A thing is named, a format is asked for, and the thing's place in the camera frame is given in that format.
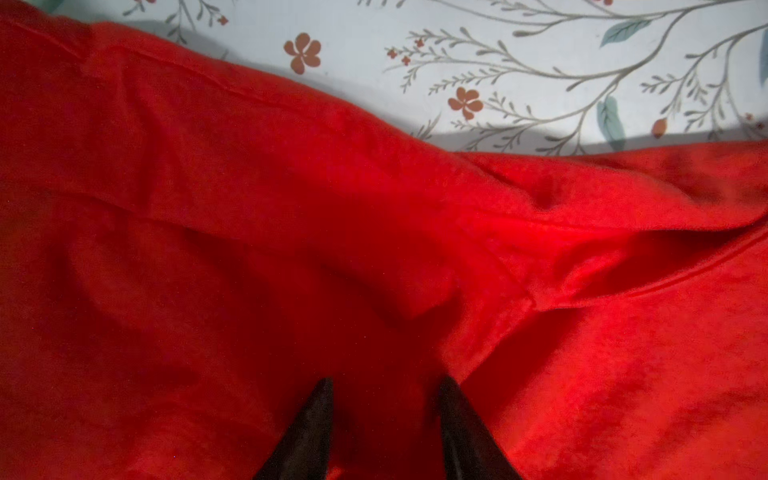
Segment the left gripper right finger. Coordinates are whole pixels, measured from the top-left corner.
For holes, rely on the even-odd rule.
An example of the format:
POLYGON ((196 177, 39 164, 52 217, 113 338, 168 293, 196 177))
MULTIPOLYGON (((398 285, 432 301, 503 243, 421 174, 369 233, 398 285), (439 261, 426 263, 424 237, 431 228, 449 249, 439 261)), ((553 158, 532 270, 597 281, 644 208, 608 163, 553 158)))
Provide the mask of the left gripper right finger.
POLYGON ((450 376, 440 382, 438 409, 446 479, 522 480, 450 376))

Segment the red t shirt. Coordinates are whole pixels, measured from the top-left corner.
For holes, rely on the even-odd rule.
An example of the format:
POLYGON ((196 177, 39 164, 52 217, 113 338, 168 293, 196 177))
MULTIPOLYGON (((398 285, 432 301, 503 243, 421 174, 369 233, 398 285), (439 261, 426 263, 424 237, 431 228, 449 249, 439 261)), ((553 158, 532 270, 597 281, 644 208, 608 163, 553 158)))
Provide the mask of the red t shirt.
POLYGON ((454 378, 526 479, 767 475, 767 145, 453 153, 1 5, 1 475, 440 479, 454 378))

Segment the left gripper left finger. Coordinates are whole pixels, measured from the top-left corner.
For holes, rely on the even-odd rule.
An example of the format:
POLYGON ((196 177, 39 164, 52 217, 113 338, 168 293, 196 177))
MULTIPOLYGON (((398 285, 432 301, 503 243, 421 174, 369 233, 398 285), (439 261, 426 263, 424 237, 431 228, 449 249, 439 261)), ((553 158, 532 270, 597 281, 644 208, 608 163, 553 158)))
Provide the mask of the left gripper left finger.
POLYGON ((333 425, 333 381, 323 378, 295 415, 253 480, 324 480, 333 425))

